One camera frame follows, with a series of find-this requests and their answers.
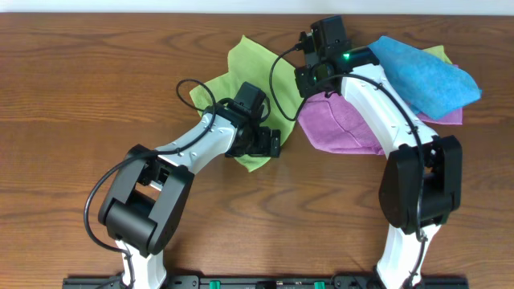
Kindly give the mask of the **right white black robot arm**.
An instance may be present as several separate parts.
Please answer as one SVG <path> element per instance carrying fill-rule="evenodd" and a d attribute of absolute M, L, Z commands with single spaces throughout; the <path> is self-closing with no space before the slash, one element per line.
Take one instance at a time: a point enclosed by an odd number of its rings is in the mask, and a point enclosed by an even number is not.
<path fill-rule="evenodd" d="M 295 71 L 304 98 L 343 96 L 363 117 L 387 158 L 378 192 L 389 223 L 384 252 L 369 287 L 459 288 L 464 281 L 421 276 L 428 246 L 461 201 L 463 150 L 409 109 L 368 47 L 348 52 L 304 49 Z"/>

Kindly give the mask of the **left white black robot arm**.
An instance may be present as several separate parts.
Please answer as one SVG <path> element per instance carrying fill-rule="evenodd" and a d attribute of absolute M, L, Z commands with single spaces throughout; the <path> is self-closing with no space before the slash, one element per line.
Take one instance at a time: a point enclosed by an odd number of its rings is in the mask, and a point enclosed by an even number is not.
<path fill-rule="evenodd" d="M 161 147 L 138 144 L 103 175 L 114 180 L 98 221 L 124 256 L 122 288 L 159 288 L 167 273 L 163 250 L 175 233 L 195 175 L 219 155 L 278 157 L 281 132 L 262 124 L 262 108 L 220 104 L 204 108 L 200 122 Z"/>

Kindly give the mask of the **lime green microfiber cloth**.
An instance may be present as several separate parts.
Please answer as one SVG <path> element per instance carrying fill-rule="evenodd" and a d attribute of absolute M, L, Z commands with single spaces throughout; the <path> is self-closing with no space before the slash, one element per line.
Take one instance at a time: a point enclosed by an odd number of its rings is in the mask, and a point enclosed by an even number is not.
<path fill-rule="evenodd" d="M 216 100 L 235 97 L 244 82 L 260 88 L 271 101 L 271 115 L 264 125 L 281 131 L 280 143 L 284 144 L 291 134 L 295 122 L 293 117 L 302 98 L 298 92 L 294 70 L 286 60 L 276 61 L 277 55 L 264 46 L 243 36 L 230 49 L 227 56 L 228 72 L 206 83 Z"/>

